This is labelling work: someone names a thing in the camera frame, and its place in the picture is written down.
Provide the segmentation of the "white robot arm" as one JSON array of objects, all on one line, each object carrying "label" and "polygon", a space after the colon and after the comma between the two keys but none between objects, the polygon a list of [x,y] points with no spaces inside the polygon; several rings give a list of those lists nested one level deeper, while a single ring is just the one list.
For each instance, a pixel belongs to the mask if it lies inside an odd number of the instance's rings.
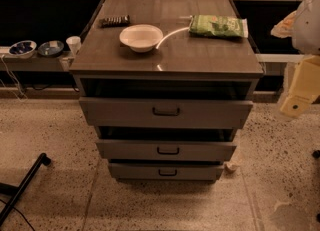
[{"label": "white robot arm", "polygon": [[297,118],[320,96],[320,0],[303,0],[299,5],[292,44],[305,57],[295,65],[279,111]]}]

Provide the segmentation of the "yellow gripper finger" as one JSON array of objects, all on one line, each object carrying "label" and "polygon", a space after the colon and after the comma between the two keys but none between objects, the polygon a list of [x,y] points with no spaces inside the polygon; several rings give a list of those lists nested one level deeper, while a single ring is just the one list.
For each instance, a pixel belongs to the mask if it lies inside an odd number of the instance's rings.
[{"label": "yellow gripper finger", "polygon": [[307,55],[294,65],[288,86],[281,95],[279,112],[298,118],[320,96],[320,56]]}]

